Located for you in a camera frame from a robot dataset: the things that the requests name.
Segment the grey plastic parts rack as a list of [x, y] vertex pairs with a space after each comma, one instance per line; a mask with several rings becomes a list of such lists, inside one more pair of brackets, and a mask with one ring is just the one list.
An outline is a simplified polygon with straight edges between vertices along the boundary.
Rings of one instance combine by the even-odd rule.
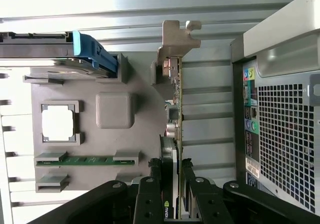
[[[160, 154], [173, 95], [152, 52], [119, 54], [115, 79], [48, 79], [31, 85], [35, 189], [38, 193], [91, 190], [114, 179], [149, 173], [148, 161]], [[74, 142], [43, 142], [43, 105], [68, 105], [74, 111]], [[37, 166], [37, 161], [67, 157], [134, 160], [125, 166]]]

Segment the silver CPU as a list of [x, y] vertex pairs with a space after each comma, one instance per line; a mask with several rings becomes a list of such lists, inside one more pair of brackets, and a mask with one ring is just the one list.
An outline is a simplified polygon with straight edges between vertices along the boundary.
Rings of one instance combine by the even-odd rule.
[[74, 142], [74, 112], [68, 105], [43, 105], [43, 142]]

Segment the open grey PC case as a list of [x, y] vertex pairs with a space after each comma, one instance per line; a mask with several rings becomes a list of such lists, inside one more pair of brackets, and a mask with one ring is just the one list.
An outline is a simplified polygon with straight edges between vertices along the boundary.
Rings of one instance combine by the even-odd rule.
[[320, 216], [320, 70], [262, 78], [231, 43], [236, 176]]

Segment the hard disk in blue carrier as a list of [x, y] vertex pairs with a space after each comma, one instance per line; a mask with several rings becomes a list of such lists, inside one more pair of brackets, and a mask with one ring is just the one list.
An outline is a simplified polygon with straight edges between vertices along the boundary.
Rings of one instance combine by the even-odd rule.
[[32, 79], [108, 79], [118, 76], [118, 61], [95, 38], [60, 34], [0, 32], [0, 68], [27, 67]]

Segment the green RAM stick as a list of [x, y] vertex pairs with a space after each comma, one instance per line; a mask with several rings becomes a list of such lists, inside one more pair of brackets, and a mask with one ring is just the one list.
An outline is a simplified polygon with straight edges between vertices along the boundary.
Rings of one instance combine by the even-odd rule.
[[113, 160], [111, 157], [67, 157], [60, 161], [37, 161], [37, 166], [125, 166], [134, 160]]

